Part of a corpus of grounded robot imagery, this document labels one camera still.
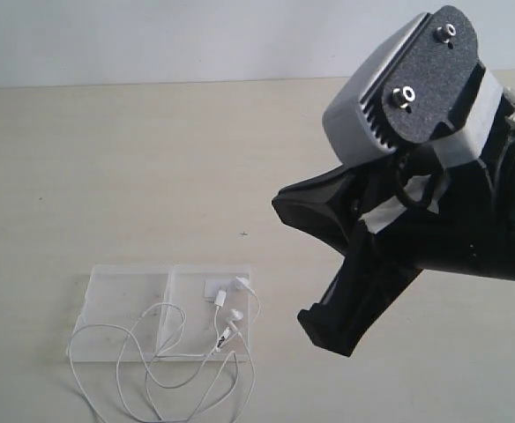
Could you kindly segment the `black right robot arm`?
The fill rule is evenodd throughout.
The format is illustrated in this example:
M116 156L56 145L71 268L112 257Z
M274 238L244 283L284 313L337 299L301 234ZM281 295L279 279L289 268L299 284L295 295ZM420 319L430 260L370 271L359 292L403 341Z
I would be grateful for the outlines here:
M425 270L515 281L514 111L501 99L476 161L443 169L423 145L336 167L272 199L283 224L344 258L322 298L298 313L313 345L350 356Z

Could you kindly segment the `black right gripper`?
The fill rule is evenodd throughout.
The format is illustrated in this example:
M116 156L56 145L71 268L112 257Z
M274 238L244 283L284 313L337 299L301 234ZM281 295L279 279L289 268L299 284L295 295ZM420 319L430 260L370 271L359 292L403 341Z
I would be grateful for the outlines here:
M443 167L430 142L399 149L381 203L360 220L369 178L356 170L280 189L272 199L280 221L345 255L321 300L297 315L314 346L351 356L424 270L515 276L514 111L502 96L481 156L460 166Z

